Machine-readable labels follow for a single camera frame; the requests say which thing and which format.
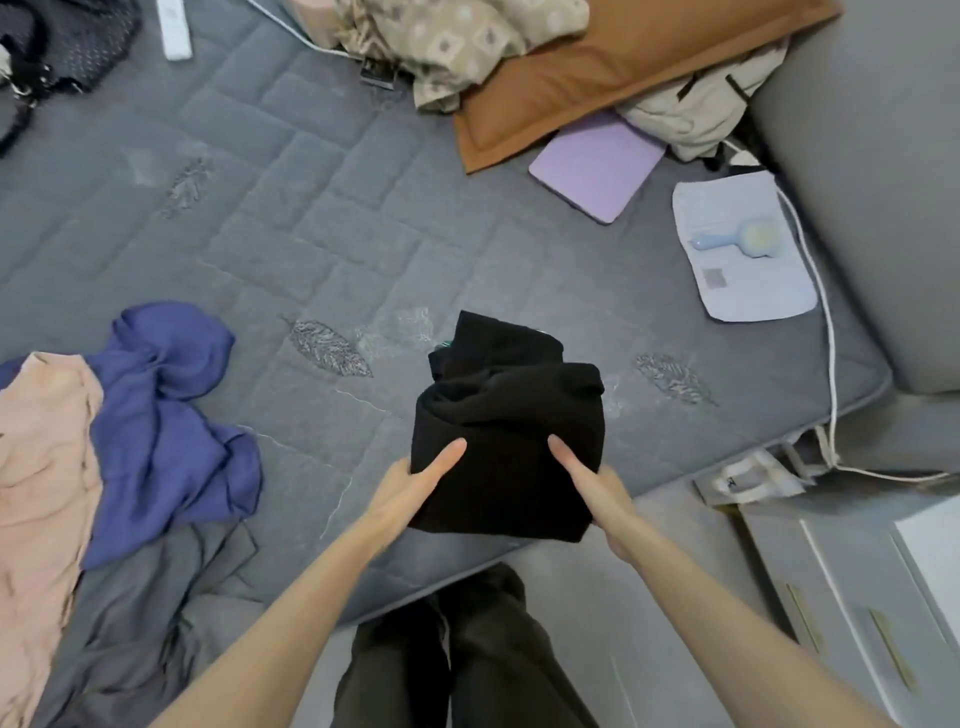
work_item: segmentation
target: pink fabric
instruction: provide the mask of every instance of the pink fabric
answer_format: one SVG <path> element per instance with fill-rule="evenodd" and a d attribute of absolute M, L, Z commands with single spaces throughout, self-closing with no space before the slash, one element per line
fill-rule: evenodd
<path fill-rule="evenodd" d="M 0 392 L 0 728 L 30 723 L 70 616 L 102 483 L 81 356 L 33 353 Z"/>

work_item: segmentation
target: leg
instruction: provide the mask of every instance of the leg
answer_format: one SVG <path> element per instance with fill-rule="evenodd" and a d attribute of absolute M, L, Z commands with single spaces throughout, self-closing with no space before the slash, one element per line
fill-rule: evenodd
<path fill-rule="evenodd" d="M 597 728 L 527 614 L 523 582 L 499 564 L 440 592 L 450 625 L 456 728 Z"/>
<path fill-rule="evenodd" d="M 423 601 L 357 628 L 330 728 L 445 728 L 450 672 L 443 623 Z"/>

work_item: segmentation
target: white cord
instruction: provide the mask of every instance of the white cord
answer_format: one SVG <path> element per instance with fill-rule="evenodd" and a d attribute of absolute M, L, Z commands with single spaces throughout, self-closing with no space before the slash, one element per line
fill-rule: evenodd
<path fill-rule="evenodd" d="M 757 160 L 753 154 L 734 144 L 729 139 L 724 139 L 723 143 L 733 149 L 738 156 L 741 156 L 743 159 L 745 159 L 747 164 L 751 166 L 755 165 L 757 167 L 761 166 L 759 160 Z M 797 209 L 794 207 L 790 198 L 786 196 L 786 193 L 780 189 L 779 185 L 777 185 L 777 194 L 780 196 L 780 199 L 783 200 L 783 203 L 786 205 L 787 209 L 790 211 L 791 217 L 793 218 L 794 226 L 797 229 L 797 238 L 800 240 L 800 249 L 804 254 L 804 258 L 806 259 L 806 264 L 810 268 L 810 272 L 813 274 L 813 280 L 816 283 L 817 292 L 820 294 L 820 302 L 824 307 L 824 318 L 827 320 L 827 380 L 830 390 L 830 417 L 826 436 L 821 425 L 817 425 L 815 427 L 817 443 L 820 446 L 820 453 L 824 458 L 824 462 L 833 470 L 843 471 L 844 473 L 859 473 L 861 475 L 869 475 L 870 477 L 878 477 L 883 480 L 895 480 L 898 483 L 926 483 L 930 482 L 931 480 L 939 480 L 941 478 L 948 477 L 950 473 L 935 473 L 933 475 L 921 475 L 919 477 L 887 475 L 884 473 L 873 473 L 871 471 L 865 471 L 859 468 L 850 468 L 846 465 L 840 465 L 840 453 L 837 452 L 836 447 L 838 416 L 836 372 L 837 345 L 836 333 L 833 329 L 833 317 L 830 315 L 830 303 L 827 298 L 827 288 L 824 286 L 824 280 L 820 276 L 820 270 L 817 268 L 816 263 L 813 262 L 813 255 L 810 254 L 810 249 L 806 245 L 804 226 L 800 222 L 800 215 L 797 213 Z"/>
<path fill-rule="evenodd" d="M 291 36 L 293 36 L 294 38 L 299 40 L 301 43 L 303 43 L 303 45 L 305 45 L 307 48 L 311 48 L 317 51 L 317 53 L 326 53 L 328 56 L 340 56 L 341 58 L 352 59 L 354 61 L 363 60 L 359 56 L 354 56 L 353 54 L 348 53 L 347 51 L 336 51 L 330 48 L 323 48 L 317 45 L 316 43 L 312 42 L 308 37 L 303 36 L 296 28 L 290 25 L 290 23 L 286 22 L 283 18 L 278 17 L 273 12 L 268 11 L 266 8 L 264 8 L 262 5 L 256 2 L 256 0 L 247 0 L 247 2 L 253 5 L 255 8 L 257 8 L 260 12 L 262 12 L 264 15 L 269 17 L 271 20 L 273 20 L 278 26 L 283 28 L 287 33 L 289 33 Z"/>

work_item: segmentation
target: embroidered leaf pattern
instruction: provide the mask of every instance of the embroidered leaf pattern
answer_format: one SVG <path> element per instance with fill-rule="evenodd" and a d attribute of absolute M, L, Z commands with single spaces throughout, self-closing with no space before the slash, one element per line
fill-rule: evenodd
<path fill-rule="evenodd" d="M 687 404 L 706 401 L 716 406 L 697 373 L 665 353 L 642 353 L 634 365 L 665 395 Z"/>
<path fill-rule="evenodd" d="M 206 184 L 212 172 L 212 164 L 208 158 L 192 159 L 180 170 L 167 190 L 167 199 L 160 214 L 170 220 L 198 203 L 206 194 Z"/>
<path fill-rule="evenodd" d="M 340 376 L 373 376 L 367 360 L 326 324 L 297 321 L 291 325 L 290 340 L 298 352 L 321 369 Z"/>

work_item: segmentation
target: purple notebook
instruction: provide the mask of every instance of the purple notebook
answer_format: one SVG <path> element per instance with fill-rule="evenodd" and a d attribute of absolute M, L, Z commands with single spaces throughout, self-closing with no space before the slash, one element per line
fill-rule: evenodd
<path fill-rule="evenodd" d="M 608 225 L 623 212 L 665 151 L 662 142 L 605 110 L 557 132 L 530 165 L 530 174 Z"/>

